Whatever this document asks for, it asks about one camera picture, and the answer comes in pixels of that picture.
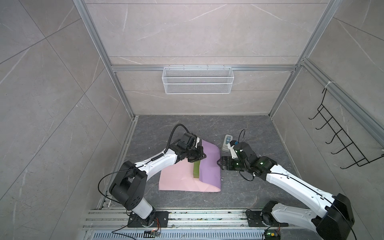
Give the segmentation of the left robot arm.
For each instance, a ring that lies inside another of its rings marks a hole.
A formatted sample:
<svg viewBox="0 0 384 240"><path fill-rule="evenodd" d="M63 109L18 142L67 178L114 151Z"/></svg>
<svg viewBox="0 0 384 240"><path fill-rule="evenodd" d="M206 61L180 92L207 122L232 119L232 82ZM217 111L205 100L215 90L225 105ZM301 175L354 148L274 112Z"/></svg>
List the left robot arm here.
<svg viewBox="0 0 384 240"><path fill-rule="evenodd" d="M109 193L126 210L133 212L147 225L155 218L156 210L144 198L147 181L163 169L187 159L190 163L205 159L203 141L192 133L185 133L181 139L168 143L159 154L144 161L126 161L109 188Z"/></svg>

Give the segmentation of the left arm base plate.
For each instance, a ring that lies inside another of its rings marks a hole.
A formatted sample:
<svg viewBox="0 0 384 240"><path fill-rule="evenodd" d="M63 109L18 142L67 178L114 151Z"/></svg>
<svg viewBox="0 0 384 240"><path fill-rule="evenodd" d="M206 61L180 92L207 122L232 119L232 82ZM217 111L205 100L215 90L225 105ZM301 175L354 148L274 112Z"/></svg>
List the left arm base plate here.
<svg viewBox="0 0 384 240"><path fill-rule="evenodd" d="M141 228L141 227L150 227L150 228L166 228L169 221L169 212L159 211L152 212L146 219L140 218L135 213L130 213L128 228Z"/></svg>

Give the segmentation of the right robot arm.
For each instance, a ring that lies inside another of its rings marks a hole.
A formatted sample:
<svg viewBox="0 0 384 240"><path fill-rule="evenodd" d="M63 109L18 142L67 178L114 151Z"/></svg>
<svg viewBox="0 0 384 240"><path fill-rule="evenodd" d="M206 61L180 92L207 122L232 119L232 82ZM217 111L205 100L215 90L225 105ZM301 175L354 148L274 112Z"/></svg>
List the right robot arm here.
<svg viewBox="0 0 384 240"><path fill-rule="evenodd" d="M269 201L261 211L266 226L292 224L316 232L323 240L346 240L353 233L355 218L348 197L322 191L297 176L269 157L259 157L245 142L227 144L231 156L221 157L217 164L222 170L249 173L273 184L306 205L290 207Z"/></svg>

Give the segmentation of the green gift box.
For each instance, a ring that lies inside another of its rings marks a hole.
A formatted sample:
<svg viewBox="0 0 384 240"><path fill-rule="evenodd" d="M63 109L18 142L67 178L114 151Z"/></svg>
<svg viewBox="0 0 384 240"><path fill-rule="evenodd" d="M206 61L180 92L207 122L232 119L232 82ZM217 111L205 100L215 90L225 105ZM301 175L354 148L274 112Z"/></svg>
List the green gift box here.
<svg viewBox="0 0 384 240"><path fill-rule="evenodd" d="M200 161L194 162L194 167L193 167L193 177L195 179L200 178Z"/></svg>

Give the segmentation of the pink wrapping paper sheet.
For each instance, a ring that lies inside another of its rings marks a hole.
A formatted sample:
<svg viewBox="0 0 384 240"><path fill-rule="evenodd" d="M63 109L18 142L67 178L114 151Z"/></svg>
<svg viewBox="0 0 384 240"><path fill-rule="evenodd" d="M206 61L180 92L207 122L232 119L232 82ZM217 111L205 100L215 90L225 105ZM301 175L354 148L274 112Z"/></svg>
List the pink wrapping paper sheet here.
<svg viewBox="0 0 384 240"><path fill-rule="evenodd" d="M194 178L194 164L182 160L161 171L160 191L209 192L221 191L221 168L217 161L221 158L219 148L206 141L202 147L207 157L200 161L199 177Z"/></svg>

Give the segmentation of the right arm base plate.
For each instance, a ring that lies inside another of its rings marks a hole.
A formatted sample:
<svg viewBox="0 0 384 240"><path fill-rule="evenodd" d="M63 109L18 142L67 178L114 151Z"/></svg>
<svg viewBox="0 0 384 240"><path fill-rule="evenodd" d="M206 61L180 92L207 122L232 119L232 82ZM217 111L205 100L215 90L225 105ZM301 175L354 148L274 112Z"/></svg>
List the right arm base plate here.
<svg viewBox="0 0 384 240"><path fill-rule="evenodd" d="M249 227L288 227L288 223L279 223L270 213L263 213L262 211L246 210L246 218Z"/></svg>

